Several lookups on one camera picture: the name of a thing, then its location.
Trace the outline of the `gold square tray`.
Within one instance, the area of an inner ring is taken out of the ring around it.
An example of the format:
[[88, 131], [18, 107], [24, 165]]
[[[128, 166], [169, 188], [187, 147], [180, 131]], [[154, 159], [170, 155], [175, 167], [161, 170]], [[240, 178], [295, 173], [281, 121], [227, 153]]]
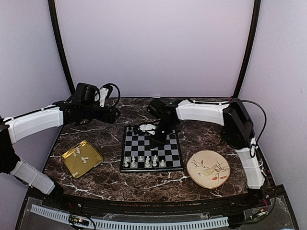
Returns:
[[78, 179], [98, 166], [103, 157], [88, 140], [83, 140], [65, 152], [62, 160], [73, 178]]

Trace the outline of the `black grey chessboard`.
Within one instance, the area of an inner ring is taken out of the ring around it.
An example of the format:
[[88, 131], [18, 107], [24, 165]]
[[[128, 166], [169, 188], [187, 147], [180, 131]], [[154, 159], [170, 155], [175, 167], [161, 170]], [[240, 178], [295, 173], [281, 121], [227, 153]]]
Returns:
[[[173, 131], [167, 135], [166, 144], [151, 149], [152, 135], [138, 130], [135, 126], [125, 126], [123, 132], [122, 153], [120, 162], [120, 172], [122, 173], [140, 173], [140, 172], [168, 172], [183, 170], [183, 160], [181, 154], [178, 134]], [[132, 156], [135, 157], [135, 167], [131, 167]], [[139, 156], [143, 156], [142, 161], [138, 161]], [[145, 167], [146, 157], [150, 157], [150, 167]], [[128, 167], [124, 166], [125, 157], [129, 157]], [[160, 167], [160, 161], [164, 159], [165, 167]]]

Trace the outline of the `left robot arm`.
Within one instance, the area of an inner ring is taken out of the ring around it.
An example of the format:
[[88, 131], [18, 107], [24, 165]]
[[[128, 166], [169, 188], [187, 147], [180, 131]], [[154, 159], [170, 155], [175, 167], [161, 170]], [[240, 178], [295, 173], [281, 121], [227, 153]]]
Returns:
[[107, 83], [100, 88], [87, 83], [78, 83], [75, 92], [65, 101], [55, 102], [42, 109], [15, 117], [0, 120], [0, 171], [10, 174], [23, 183], [49, 195], [48, 199], [57, 209], [63, 209], [68, 199], [57, 185], [47, 175], [20, 158], [13, 148], [13, 144], [35, 133], [61, 127], [71, 123], [83, 125], [93, 119], [113, 124], [120, 116], [116, 108], [105, 104], [113, 89], [118, 86]]

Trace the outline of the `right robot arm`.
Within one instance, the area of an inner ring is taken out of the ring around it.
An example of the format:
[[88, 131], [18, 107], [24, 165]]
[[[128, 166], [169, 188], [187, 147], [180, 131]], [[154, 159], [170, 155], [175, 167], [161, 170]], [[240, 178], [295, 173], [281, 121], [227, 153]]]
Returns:
[[181, 121], [193, 120], [221, 125], [223, 137], [241, 160], [248, 188], [254, 189], [245, 196], [245, 204], [249, 208], [255, 208], [263, 201], [263, 193], [259, 189], [265, 183], [265, 172], [260, 164], [262, 159], [257, 156], [260, 135], [255, 134], [254, 124], [244, 103], [244, 100], [238, 98], [224, 102], [176, 98], [168, 103], [155, 98], [147, 106], [147, 111], [157, 121], [140, 125], [139, 129], [151, 134], [152, 147], [155, 148], [165, 144], [166, 136]]

